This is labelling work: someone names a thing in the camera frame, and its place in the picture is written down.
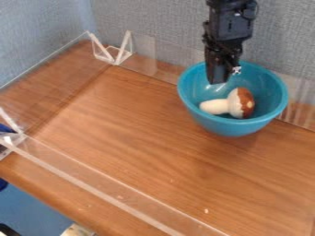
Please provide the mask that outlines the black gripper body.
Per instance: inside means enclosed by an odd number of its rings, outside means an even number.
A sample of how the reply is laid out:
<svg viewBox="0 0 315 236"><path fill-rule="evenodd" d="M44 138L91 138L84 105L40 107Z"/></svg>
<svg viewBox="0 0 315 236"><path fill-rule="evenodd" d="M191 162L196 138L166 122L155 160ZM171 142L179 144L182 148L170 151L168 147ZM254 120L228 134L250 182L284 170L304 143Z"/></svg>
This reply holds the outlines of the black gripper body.
<svg viewBox="0 0 315 236"><path fill-rule="evenodd" d="M243 43L252 37L254 21L259 14L256 0L206 0L210 18L203 23L204 57L239 60Z"/></svg>

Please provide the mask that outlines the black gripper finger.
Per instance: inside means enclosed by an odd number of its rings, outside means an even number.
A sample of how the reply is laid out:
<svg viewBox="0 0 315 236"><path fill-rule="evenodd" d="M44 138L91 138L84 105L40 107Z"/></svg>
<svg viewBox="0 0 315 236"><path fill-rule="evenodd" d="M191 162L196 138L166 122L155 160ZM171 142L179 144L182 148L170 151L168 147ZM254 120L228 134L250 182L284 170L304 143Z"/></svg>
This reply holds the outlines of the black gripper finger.
<svg viewBox="0 0 315 236"><path fill-rule="evenodd" d="M207 47L204 51L206 64L207 64L207 77L211 84L219 84L223 82L224 71L220 53Z"/></svg>
<svg viewBox="0 0 315 236"><path fill-rule="evenodd" d="M236 53L219 52L214 58L214 84L226 83L228 78L242 73L240 56Z"/></svg>

